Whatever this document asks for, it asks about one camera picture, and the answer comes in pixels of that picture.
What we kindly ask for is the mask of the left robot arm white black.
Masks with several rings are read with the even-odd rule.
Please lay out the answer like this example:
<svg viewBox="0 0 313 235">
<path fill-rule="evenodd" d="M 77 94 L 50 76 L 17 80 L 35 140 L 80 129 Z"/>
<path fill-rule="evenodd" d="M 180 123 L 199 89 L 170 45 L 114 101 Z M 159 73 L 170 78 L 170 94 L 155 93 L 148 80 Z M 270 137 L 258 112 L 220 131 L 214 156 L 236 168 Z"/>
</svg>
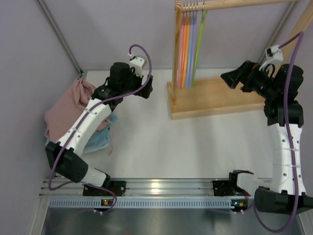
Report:
<svg viewBox="0 0 313 235">
<path fill-rule="evenodd" d="M 81 183 L 93 188 L 109 189 L 110 176 L 89 166 L 81 156 L 97 127 L 125 97 L 136 95 L 149 98 L 153 90 L 153 75 L 149 72 L 146 81 L 142 81 L 144 64 L 140 58 L 138 62 L 115 62 L 111 66 L 109 77 L 94 90 L 86 108 L 71 128 L 56 142 L 50 141 L 46 145 L 52 174 L 58 173 L 67 178 L 67 184 Z"/>
</svg>

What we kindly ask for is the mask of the purple clothes hanger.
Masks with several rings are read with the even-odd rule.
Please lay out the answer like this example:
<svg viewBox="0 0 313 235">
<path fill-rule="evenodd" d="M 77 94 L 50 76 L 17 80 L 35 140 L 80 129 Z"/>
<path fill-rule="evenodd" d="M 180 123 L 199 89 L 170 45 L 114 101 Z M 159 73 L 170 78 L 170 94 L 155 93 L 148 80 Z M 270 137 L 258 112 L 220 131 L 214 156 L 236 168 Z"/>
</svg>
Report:
<svg viewBox="0 0 313 235">
<path fill-rule="evenodd" d="M 198 9 L 198 3 L 197 6 L 195 6 L 195 10 L 193 12 L 193 24 L 192 24 L 192 50 L 191 50 L 191 64 L 190 64 L 190 72 L 189 72 L 189 81 L 188 81 L 188 88 L 192 85 L 192 77 L 193 77 L 193 69 L 194 69 L 194 56 L 195 56 L 195 46 L 196 46 L 196 26 L 197 26 L 197 12 L 196 9 Z"/>
</svg>

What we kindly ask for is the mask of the pink trousers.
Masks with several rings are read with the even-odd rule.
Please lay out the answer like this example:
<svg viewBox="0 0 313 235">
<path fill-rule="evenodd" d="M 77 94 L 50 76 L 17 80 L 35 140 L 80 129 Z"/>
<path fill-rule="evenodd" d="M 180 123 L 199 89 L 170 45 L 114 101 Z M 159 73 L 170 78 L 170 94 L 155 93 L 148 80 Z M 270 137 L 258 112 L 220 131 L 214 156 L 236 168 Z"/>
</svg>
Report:
<svg viewBox="0 0 313 235">
<path fill-rule="evenodd" d="M 45 112 L 46 143 L 49 141 L 56 142 L 73 126 L 85 110 L 95 89 L 96 87 L 91 83 L 82 78 L 77 78 L 52 108 Z M 96 131 L 105 127 L 104 121 L 101 122 Z"/>
</svg>

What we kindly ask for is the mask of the blue trousers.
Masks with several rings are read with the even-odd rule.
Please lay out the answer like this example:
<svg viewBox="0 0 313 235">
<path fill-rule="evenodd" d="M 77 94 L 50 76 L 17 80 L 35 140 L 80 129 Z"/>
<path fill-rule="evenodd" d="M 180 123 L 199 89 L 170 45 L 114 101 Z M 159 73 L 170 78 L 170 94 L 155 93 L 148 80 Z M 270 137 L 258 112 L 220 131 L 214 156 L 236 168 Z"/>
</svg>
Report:
<svg viewBox="0 0 313 235">
<path fill-rule="evenodd" d="M 113 124 L 117 122 L 117 120 L 118 120 L 117 115 L 111 114 L 104 121 L 105 127 L 99 131 L 96 131 L 88 140 L 83 150 L 83 154 L 88 154 L 108 147 L 112 141 L 110 128 Z"/>
</svg>

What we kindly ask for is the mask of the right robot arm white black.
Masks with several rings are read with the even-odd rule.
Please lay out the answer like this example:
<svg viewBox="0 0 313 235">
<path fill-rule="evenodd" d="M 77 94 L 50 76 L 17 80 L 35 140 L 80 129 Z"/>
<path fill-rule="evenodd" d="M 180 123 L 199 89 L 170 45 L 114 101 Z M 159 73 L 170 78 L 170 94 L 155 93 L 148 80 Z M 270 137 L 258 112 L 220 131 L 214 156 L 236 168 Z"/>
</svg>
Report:
<svg viewBox="0 0 313 235">
<path fill-rule="evenodd" d="M 259 212 L 297 214 L 313 208 L 313 199 L 306 193 L 301 176 L 300 139 L 304 125 L 302 106 L 296 101 L 303 82 L 303 70 L 283 64 L 276 76 L 260 64 L 245 61 L 236 70 L 223 73 L 222 80 L 234 89 L 239 83 L 244 93 L 255 92 L 265 100 L 264 113 L 271 131 L 273 146 L 272 180 L 262 186 L 250 173 L 240 172 L 237 186 L 254 194 Z"/>
</svg>

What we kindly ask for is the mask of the green clothes hanger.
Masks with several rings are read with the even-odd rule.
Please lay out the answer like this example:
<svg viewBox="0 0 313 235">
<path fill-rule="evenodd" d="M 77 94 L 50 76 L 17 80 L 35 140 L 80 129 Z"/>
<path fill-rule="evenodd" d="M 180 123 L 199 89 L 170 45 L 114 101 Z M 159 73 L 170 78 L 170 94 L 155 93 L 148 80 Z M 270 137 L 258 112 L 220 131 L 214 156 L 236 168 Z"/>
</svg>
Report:
<svg viewBox="0 0 313 235">
<path fill-rule="evenodd" d="M 198 60 L 199 60 L 202 33 L 203 33 L 204 22 L 205 22 L 205 17 L 206 17 L 206 13 L 207 13 L 204 9 L 204 6 L 205 6 L 205 2 L 203 2 L 203 4 L 202 4 L 202 17 L 201 17 L 201 23 L 200 23 L 199 32 L 198 32 L 198 39 L 197 39 L 197 46 L 196 46 L 196 52 L 195 52 L 195 58 L 194 58 L 194 68 L 193 68 L 193 77 L 192 77 L 191 86 L 194 85 L 196 69 L 197 69 Z"/>
</svg>

